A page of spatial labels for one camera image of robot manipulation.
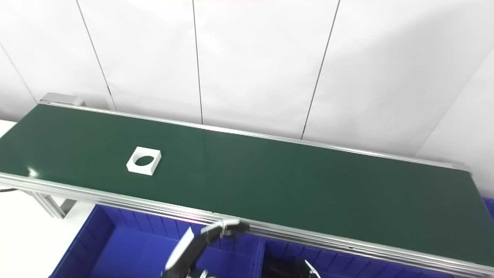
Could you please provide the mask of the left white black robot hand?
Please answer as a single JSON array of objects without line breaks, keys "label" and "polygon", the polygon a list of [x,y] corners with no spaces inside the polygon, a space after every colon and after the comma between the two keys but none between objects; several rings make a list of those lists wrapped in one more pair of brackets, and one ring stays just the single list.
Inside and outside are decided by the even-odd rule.
[{"label": "left white black robot hand", "polygon": [[236,233],[246,233],[250,225],[237,219],[220,220],[194,234],[188,228],[166,261],[161,278],[217,278],[210,271],[196,266],[208,245],[227,236],[236,239]]}]

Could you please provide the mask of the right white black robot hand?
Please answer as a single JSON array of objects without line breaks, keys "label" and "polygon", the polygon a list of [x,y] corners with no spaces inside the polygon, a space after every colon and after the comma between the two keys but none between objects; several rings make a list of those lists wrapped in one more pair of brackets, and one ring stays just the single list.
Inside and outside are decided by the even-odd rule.
[{"label": "right white black robot hand", "polygon": [[320,278],[319,272],[305,259],[294,260],[294,278]]}]

